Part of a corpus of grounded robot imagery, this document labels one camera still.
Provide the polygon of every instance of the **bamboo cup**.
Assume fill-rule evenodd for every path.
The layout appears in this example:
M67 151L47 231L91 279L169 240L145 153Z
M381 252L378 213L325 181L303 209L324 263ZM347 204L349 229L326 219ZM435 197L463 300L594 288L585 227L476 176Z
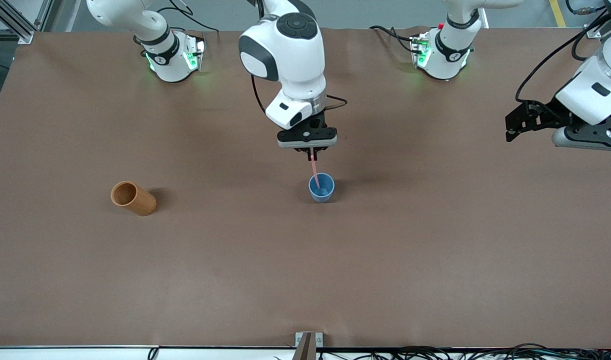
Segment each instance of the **bamboo cup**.
M112 203L130 210L140 217L147 217L157 208L157 198L132 181L121 181L112 188Z

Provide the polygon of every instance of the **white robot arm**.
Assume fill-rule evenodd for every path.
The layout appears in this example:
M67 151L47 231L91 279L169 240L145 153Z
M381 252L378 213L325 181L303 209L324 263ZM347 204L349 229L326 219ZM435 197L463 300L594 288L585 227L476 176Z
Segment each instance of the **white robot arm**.
M263 0L262 5L265 16L241 35L239 55L251 75L281 83L266 115L289 130L324 110L324 39L303 2Z
M611 0L604 2L611 16ZM525 100L506 117L508 142L545 128L556 129L552 135L556 146L611 151L611 36L552 101Z
M413 39L412 59L418 68L436 79L447 80L466 66L472 41L481 30L479 9L507 9L523 0L443 0L447 5L447 21Z
M171 30L161 14L147 10L155 0L86 2L98 22L134 33L145 49L150 68L165 82L180 82L200 67L205 43Z

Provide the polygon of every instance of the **tiled floor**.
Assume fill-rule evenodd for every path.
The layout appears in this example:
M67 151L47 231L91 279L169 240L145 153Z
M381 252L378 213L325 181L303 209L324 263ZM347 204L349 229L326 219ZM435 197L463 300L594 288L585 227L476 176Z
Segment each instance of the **tiled floor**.
M396 28L410 28L416 25L435 26L445 21L447 14L447 8L439 0L303 1L312 7L314 13L317 14L320 26L325 28L361 29L371 25ZM194 9L198 20L219 30L244 30L257 19L256 9L244 0L185 0L185 2ZM570 0L570 2L574 9L602 4L601 0ZM155 10L166 6L169 6L168 0L158 0L151 8ZM560 0L560 9L568 27L582 27L595 18L595 15L577 16L569 13L564 0ZM488 9L486 13L491 28L557 26L549 0L525 0L518 7ZM202 30L200 26L175 11L167 11L164 16L172 27ZM104 27L93 19L88 12L86 0L65 0L58 11L52 29L57 32L120 31ZM0 64L10 65L15 48L14 41L0 41ZM0 91L6 75L6 69L0 68Z

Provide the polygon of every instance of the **yellow stripe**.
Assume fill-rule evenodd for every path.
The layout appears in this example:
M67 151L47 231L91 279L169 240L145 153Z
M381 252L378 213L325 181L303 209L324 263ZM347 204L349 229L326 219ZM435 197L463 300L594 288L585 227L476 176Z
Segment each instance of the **yellow stripe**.
M559 7L559 2L557 0L548 0L550 2L550 7L552 8L552 14L554 15L554 20L556 21L557 27L565 28L566 21L564 21L564 14L561 13L561 7Z

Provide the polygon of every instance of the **stirring stick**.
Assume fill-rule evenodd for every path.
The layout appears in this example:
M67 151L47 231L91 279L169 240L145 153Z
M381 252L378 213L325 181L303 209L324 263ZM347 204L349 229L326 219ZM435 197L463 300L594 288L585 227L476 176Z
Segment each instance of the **stirring stick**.
M319 173L317 173L317 162L315 161L315 149L313 147L310 148L310 163L312 164L312 173L314 174L316 188L321 189L321 185L319 185Z

